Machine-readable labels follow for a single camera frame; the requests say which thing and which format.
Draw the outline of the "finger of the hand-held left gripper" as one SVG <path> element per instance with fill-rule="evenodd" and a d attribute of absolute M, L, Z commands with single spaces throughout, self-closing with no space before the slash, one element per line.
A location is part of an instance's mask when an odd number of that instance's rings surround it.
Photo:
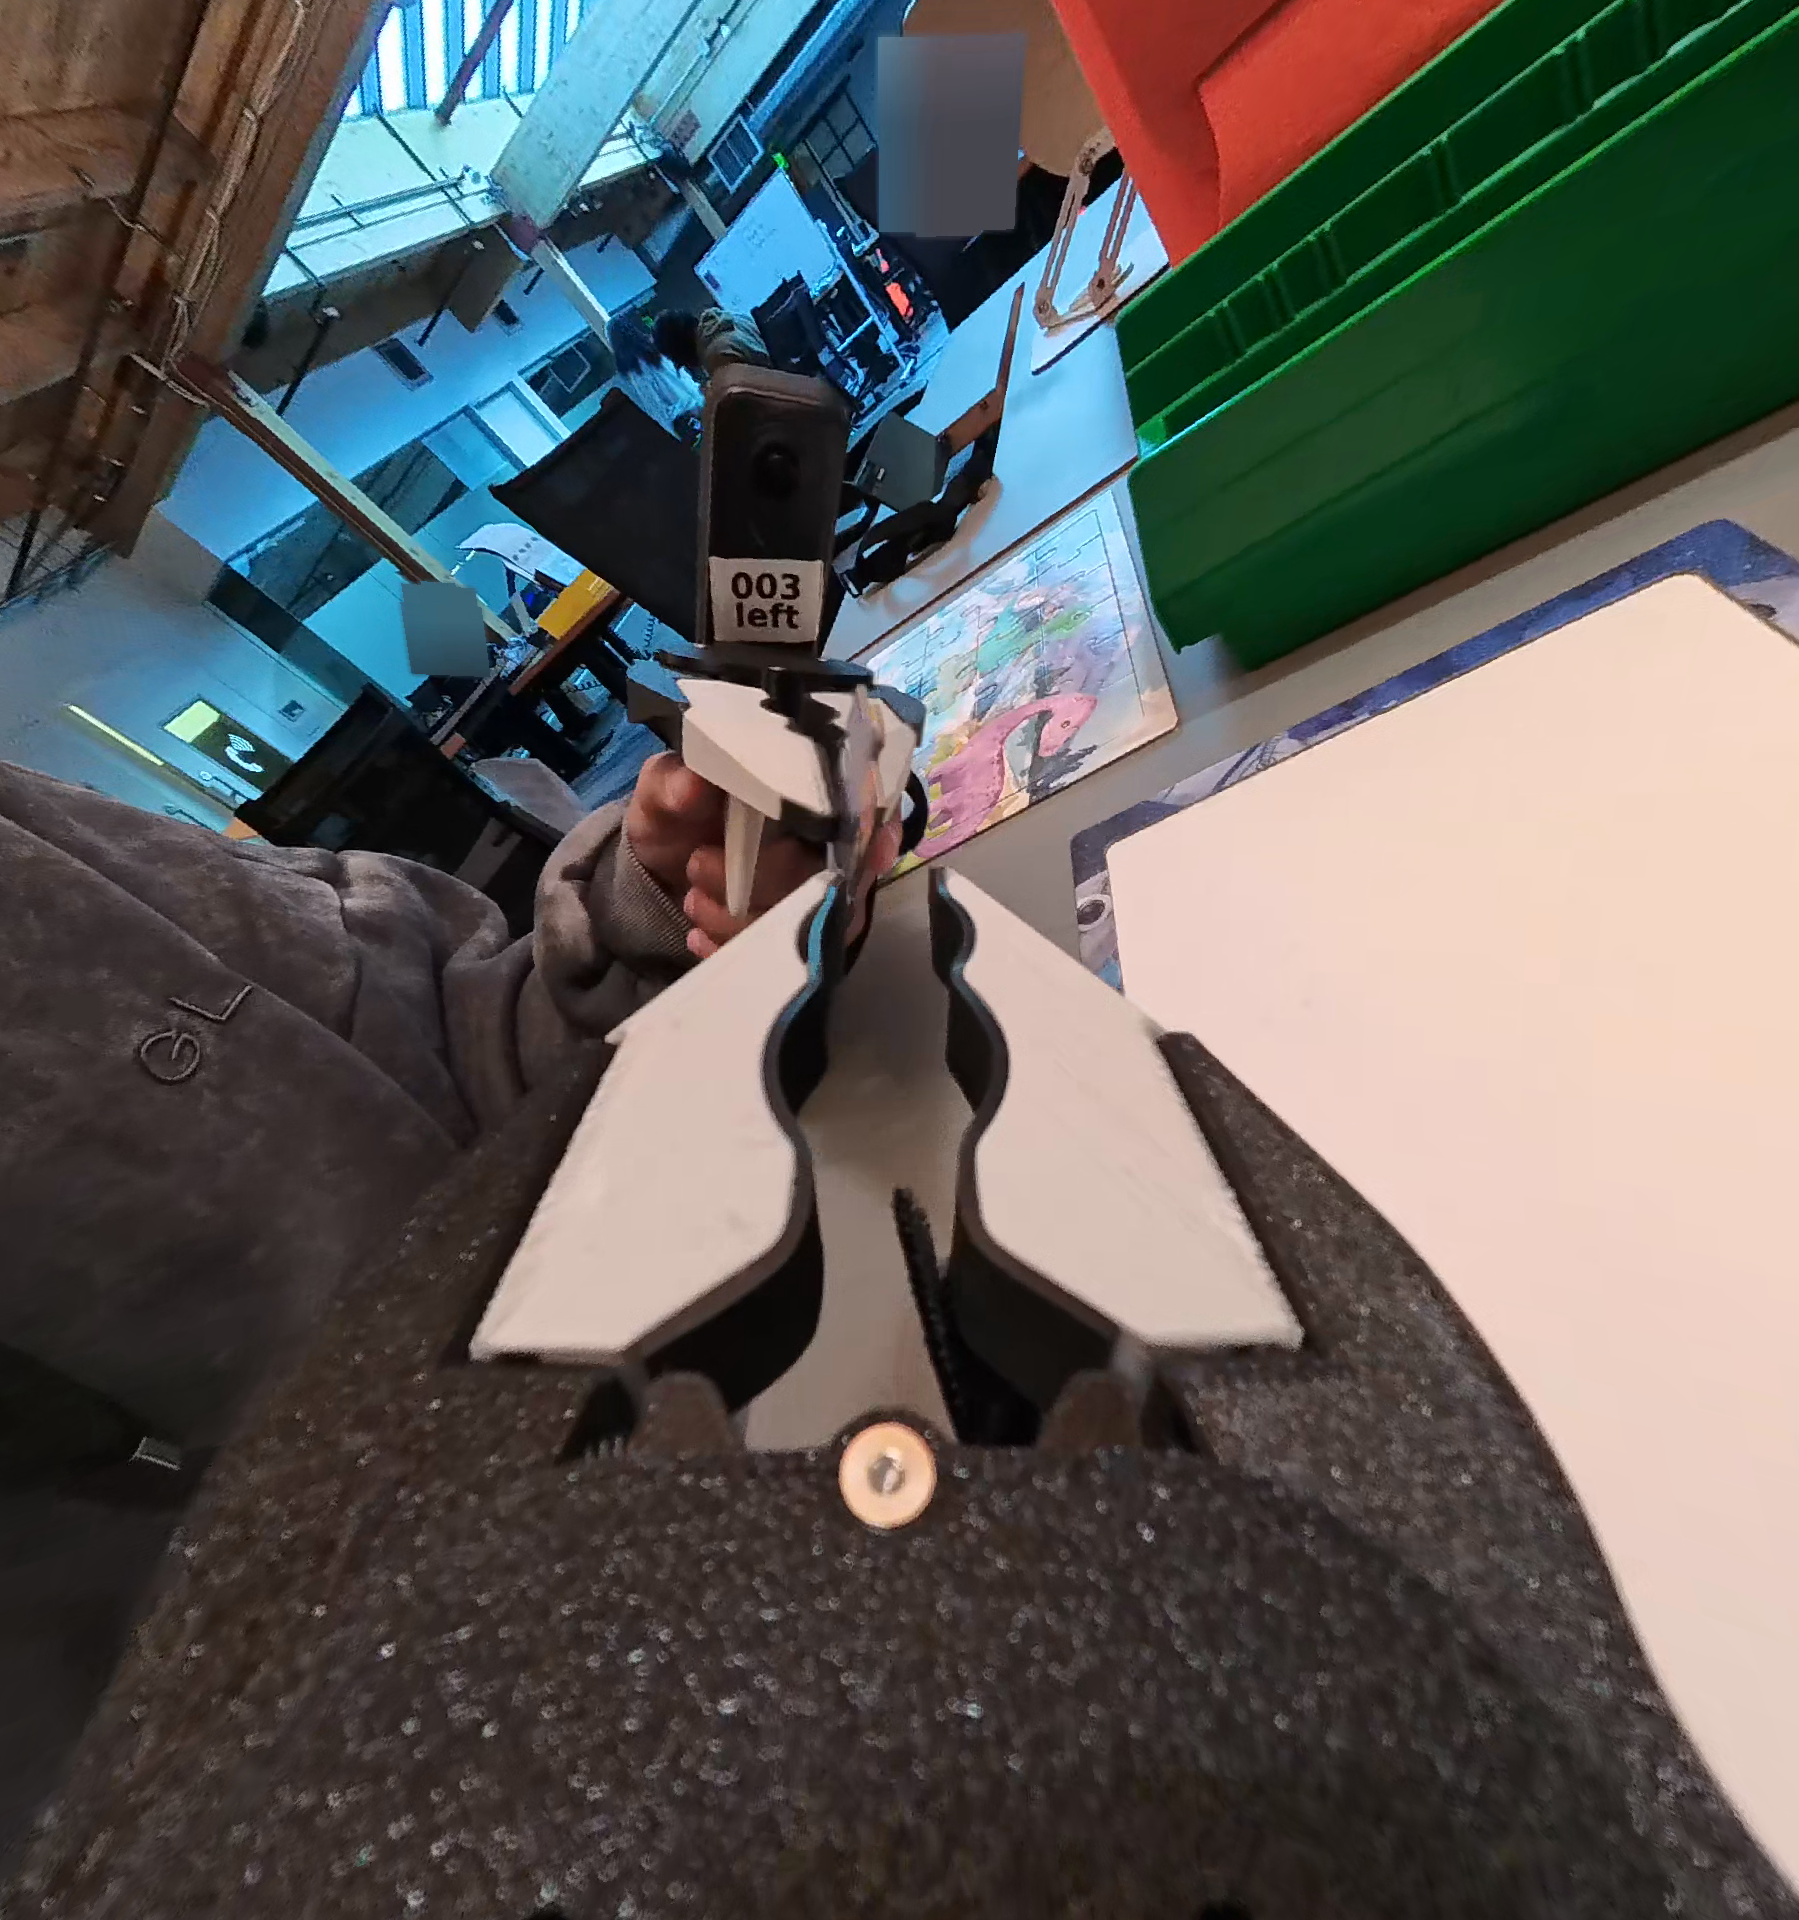
<path fill-rule="evenodd" d="M 726 795 L 729 808 L 763 822 L 836 822 L 845 800 L 834 734 L 846 732 L 854 696 L 823 691 L 813 719 L 769 706 L 763 687 L 679 676 L 679 756 Z"/>
<path fill-rule="evenodd" d="M 901 696 L 854 693 L 845 707 L 845 796 L 854 812 L 856 844 L 906 814 L 911 758 L 919 745 L 919 713 Z"/>

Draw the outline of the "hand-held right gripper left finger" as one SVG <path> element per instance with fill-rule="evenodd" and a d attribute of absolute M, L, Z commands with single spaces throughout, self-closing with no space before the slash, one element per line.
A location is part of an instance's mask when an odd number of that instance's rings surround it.
<path fill-rule="evenodd" d="M 813 1162 L 769 1057 L 826 982 L 834 904 L 806 881 L 613 1031 L 475 1363 L 656 1364 L 798 1248 Z"/>

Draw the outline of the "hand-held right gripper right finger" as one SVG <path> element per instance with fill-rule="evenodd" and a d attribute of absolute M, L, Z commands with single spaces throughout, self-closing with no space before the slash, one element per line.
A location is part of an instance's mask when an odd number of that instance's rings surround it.
<path fill-rule="evenodd" d="M 979 1352 L 1296 1350 L 1165 1031 L 968 878 L 929 889 L 946 1057 L 971 1123 L 955 1303 Z"/>

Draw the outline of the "thin puzzle piece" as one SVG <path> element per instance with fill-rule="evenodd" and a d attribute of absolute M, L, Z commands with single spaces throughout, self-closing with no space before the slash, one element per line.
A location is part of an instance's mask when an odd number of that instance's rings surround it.
<path fill-rule="evenodd" d="M 869 872 L 869 848 L 903 796 L 906 762 L 894 753 L 903 745 L 903 728 L 888 715 L 888 706 L 856 687 L 840 706 L 840 756 L 834 760 L 836 826 L 832 835 L 832 864 L 846 894 L 856 895 Z"/>

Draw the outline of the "person's left hand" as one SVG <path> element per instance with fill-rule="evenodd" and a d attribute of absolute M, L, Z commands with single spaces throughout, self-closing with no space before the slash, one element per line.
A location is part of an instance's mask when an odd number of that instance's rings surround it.
<path fill-rule="evenodd" d="M 823 855 L 794 839 L 772 839 L 751 889 L 751 913 L 729 900 L 724 795 L 675 753 L 647 760 L 625 810 L 625 842 L 647 872 L 682 908 L 685 945 L 711 959 L 756 916 L 776 908 L 823 870 Z"/>

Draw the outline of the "pale blue printed board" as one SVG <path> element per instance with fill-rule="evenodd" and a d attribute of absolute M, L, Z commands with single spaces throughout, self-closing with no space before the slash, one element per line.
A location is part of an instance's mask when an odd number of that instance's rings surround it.
<path fill-rule="evenodd" d="M 864 664 L 925 710 L 911 775 L 929 814 L 894 876 L 1170 737 L 1181 719 L 1118 487 L 994 559 Z"/>

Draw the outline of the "black desktop device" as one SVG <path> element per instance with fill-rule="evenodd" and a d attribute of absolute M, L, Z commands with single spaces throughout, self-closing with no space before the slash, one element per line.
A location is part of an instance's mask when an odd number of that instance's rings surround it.
<path fill-rule="evenodd" d="M 1024 288 L 1014 291 L 993 384 L 937 433 L 894 410 L 846 459 L 846 507 L 859 515 L 840 534 L 834 569 L 841 588 L 864 597 L 895 584 L 958 530 L 993 480 Z"/>

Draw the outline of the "black mesh office chair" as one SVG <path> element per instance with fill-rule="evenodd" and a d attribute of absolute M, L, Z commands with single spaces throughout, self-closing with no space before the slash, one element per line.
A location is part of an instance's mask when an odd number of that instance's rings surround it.
<path fill-rule="evenodd" d="M 496 483 L 501 507 L 695 640 L 699 451 L 617 387 L 553 453 Z"/>

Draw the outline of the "white side table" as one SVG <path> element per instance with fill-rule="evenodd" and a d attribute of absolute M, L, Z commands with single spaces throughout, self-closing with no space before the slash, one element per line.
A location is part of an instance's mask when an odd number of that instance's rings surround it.
<path fill-rule="evenodd" d="M 863 655 L 1138 459 L 1112 321 L 1043 330 L 1037 322 L 1043 270 L 1045 253 L 1037 253 L 958 322 L 942 340 L 922 397 L 906 414 L 922 430 L 937 433 L 993 390 L 1014 288 L 1022 285 L 1024 315 L 1014 340 L 993 481 L 962 515 L 953 539 L 915 563 L 895 584 L 845 599 L 828 655 Z"/>

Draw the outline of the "white puzzle tray blue rim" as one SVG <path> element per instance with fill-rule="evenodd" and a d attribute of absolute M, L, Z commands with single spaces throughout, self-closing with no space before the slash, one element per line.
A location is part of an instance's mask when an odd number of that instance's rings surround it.
<path fill-rule="evenodd" d="M 1488 1338 L 1799 1889 L 1799 559 L 1705 521 L 1074 864 L 1080 959 Z"/>

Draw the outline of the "slanted skylight windows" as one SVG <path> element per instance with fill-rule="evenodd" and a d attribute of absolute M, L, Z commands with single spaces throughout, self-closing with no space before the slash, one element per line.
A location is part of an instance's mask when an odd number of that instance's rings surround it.
<path fill-rule="evenodd" d="M 496 166 L 596 4 L 388 4 L 264 301 L 337 304 L 358 279 L 433 261 L 504 215 Z"/>

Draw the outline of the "orange plastic holder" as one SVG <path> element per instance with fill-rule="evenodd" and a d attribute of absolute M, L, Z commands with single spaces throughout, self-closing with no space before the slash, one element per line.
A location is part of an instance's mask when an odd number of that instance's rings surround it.
<path fill-rule="evenodd" d="M 1181 266 L 1493 3 L 1054 3 Z"/>

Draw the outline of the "green plastic bin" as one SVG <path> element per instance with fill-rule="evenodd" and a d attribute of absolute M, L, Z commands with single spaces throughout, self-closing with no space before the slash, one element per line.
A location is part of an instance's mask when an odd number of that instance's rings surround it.
<path fill-rule="evenodd" d="M 1799 3 L 1499 4 L 1118 321 L 1162 636 L 1263 666 L 1799 401 Z"/>

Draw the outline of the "wooden ceiling beam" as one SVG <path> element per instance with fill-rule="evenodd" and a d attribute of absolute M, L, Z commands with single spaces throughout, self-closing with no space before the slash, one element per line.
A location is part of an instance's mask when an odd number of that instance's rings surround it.
<path fill-rule="evenodd" d="M 384 11 L 0 3 L 4 597 L 138 542 Z"/>

